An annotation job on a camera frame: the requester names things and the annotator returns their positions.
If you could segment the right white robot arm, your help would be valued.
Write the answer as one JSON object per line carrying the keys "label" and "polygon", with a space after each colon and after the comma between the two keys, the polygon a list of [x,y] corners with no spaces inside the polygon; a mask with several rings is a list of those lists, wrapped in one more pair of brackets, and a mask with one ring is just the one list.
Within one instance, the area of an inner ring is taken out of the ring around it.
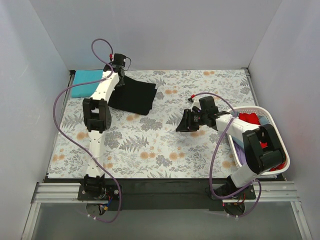
{"label": "right white robot arm", "polygon": [[229,135],[241,140],[244,146],[245,163],[227,177],[224,185],[214,189],[213,180],[209,179],[210,192],[217,199],[239,198],[257,177],[287,160],[275,126],[244,121],[234,108],[220,111],[211,96],[200,98],[199,106],[184,109],[176,132],[196,132],[201,126],[220,132],[219,143]]}

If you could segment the black t shirt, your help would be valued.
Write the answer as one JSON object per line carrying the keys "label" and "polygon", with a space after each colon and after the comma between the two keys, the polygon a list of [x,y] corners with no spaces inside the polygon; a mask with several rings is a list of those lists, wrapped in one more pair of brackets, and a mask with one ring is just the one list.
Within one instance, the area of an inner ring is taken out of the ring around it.
{"label": "black t shirt", "polygon": [[124,77],[124,85],[112,92],[108,105],[116,110],[146,116],[153,106],[156,84]]}

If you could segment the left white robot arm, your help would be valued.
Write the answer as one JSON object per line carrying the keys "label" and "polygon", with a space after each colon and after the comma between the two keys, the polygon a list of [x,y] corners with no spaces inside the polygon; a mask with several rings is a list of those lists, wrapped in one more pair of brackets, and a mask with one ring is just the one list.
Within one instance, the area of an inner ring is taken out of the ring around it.
{"label": "left white robot arm", "polygon": [[106,133],[112,123],[108,102],[114,89],[124,84],[126,58],[121,53],[111,54],[110,65],[103,69],[104,80],[82,102],[84,124],[89,137],[88,151],[92,154],[82,183],[82,192],[94,200],[104,200],[107,195],[102,156]]}

